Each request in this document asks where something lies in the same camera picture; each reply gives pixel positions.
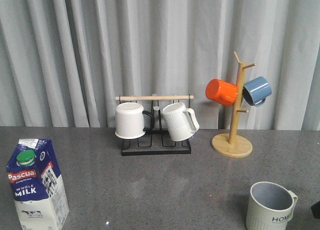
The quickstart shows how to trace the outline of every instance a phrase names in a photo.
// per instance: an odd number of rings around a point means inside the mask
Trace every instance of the mug handle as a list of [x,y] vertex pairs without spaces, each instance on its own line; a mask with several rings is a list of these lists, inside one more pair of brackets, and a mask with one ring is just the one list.
[[256,107],[259,107],[259,106],[261,106],[262,104],[264,104],[265,101],[266,101],[266,99],[264,98],[264,99],[261,100],[261,102],[256,103],[255,106],[256,106]]
[[290,216],[289,216],[289,219],[287,220],[288,222],[292,219],[293,215],[294,215],[294,209],[295,209],[295,206],[297,204],[297,201],[298,201],[298,196],[295,195],[292,191],[288,190],[289,194],[291,195],[291,197],[293,198],[293,208],[290,212]]
[[192,129],[192,131],[195,133],[195,132],[198,131],[199,128],[200,128],[200,125],[199,125],[199,123],[198,123],[198,121],[197,121],[197,119],[196,119],[195,111],[194,111],[192,108],[186,108],[186,109],[184,110],[184,112],[187,112],[188,115],[191,117],[191,122],[192,122],[192,124],[193,124],[193,129]]
[[145,114],[145,115],[147,115],[147,116],[149,116],[151,118],[151,122],[150,122],[151,126],[150,127],[144,127],[143,130],[142,130],[144,132],[148,132],[148,131],[150,131],[151,129],[153,129],[155,127],[155,116],[151,112],[146,111],[146,110],[143,110],[142,114]]

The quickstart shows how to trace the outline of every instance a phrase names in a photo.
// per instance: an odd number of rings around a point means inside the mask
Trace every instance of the white mug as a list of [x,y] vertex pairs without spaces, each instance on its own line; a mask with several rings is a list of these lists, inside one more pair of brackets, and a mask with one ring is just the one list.
[[162,110],[162,116],[167,125],[170,138],[175,142],[192,137],[200,128],[195,111],[192,108],[186,108],[183,102],[176,102],[166,106]]
[[[151,127],[145,127],[144,115],[151,118]],[[155,125],[155,118],[151,112],[137,102],[125,102],[115,109],[115,135],[121,139],[137,139]]]
[[293,217],[297,195],[273,182],[252,185],[246,228],[248,230],[285,230]]

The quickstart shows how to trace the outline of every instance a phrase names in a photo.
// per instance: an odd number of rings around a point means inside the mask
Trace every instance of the mug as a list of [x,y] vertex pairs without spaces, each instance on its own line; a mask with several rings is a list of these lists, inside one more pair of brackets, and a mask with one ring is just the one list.
[[230,106],[237,99],[238,87],[235,84],[215,78],[206,86],[205,96],[223,106]]
[[297,195],[273,182],[252,185],[246,228],[248,230],[285,230],[293,217]]
[[[151,127],[145,127],[144,115],[151,118]],[[137,102],[125,102],[115,109],[115,135],[121,139],[137,139],[155,126],[155,117]]]
[[183,102],[176,102],[166,106],[162,110],[162,116],[167,125],[170,138],[175,142],[192,137],[200,128],[195,111],[192,108],[186,108]]
[[271,86],[263,76],[259,76],[243,85],[242,96],[251,106],[261,106],[266,101],[266,97],[271,94]]

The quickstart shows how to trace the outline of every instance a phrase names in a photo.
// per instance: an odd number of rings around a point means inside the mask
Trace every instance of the wooden mug tree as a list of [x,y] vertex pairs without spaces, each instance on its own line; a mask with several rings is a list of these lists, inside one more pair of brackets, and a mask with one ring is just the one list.
[[212,146],[221,154],[232,158],[243,158],[251,154],[252,144],[243,136],[237,135],[240,113],[249,113],[248,110],[241,109],[242,90],[246,78],[246,69],[254,67],[256,64],[247,65],[240,61],[237,53],[234,51],[235,59],[238,63],[238,72],[236,76],[236,86],[238,90],[237,98],[233,103],[232,117],[229,133],[222,133],[214,136]]

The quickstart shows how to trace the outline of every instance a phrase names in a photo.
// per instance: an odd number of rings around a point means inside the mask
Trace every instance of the ribbed white mug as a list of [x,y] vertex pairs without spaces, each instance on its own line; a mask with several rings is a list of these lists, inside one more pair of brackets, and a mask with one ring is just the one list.
[[175,142],[192,137],[200,128],[195,111],[192,108],[186,108],[183,102],[170,104],[161,113],[170,138]]
[[297,195],[273,182],[252,185],[246,228],[248,230],[285,230],[293,217]]

